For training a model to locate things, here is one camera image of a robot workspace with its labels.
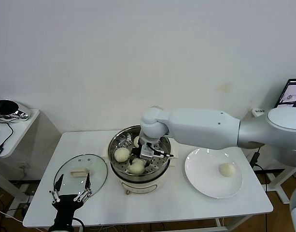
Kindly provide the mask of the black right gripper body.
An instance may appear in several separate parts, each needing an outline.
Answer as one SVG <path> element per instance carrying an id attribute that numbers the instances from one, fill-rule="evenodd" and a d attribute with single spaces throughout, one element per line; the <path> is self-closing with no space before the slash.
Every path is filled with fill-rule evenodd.
<path id="1" fill-rule="evenodd" d="M 139 147 L 133 147 L 132 150 L 131 150 L 131 162 L 133 162 L 134 160 L 141 160 L 143 161 L 144 163 L 147 162 L 146 159 L 142 159 L 140 157 L 140 154 L 141 154 L 141 146 Z"/>

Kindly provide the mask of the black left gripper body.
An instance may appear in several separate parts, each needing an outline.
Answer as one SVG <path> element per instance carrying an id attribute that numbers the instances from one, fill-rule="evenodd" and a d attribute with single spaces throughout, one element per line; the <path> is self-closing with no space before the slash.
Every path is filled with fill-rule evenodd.
<path id="1" fill-rule="evenodd" d="M 61 195 L 59 202 L 56 200 L 52 203 L 56 209 L 56 218 L 53 227 L 71 227 L 74 213 L 77 209 L 83 207 L 82 201 L 74 200 L 75 194 Z"/>

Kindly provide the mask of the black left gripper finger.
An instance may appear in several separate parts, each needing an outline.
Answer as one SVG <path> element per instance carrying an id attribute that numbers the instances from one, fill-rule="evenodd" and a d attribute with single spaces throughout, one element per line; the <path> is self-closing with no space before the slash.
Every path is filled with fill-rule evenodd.
<path id="1" fill-rule="evenodd" d="M 90 173 L 88 173 L 85 180 L 84 189 L 78 192 L 77 196 L 73 199 L 73 201 L 78 203 L 85 203 L 92 194 L 92 190 L 90 187 Z"/>
<path id="2" fill-rule="evenodd" d="M 50 190 L 49 193 L 52 195 L 52 203 L 60 202 L 59 198 L 59 191 L 62 186 L 64 174 L 62 174 L 57 181 L 54 182 L 54 188 L 53 190 Z"/>

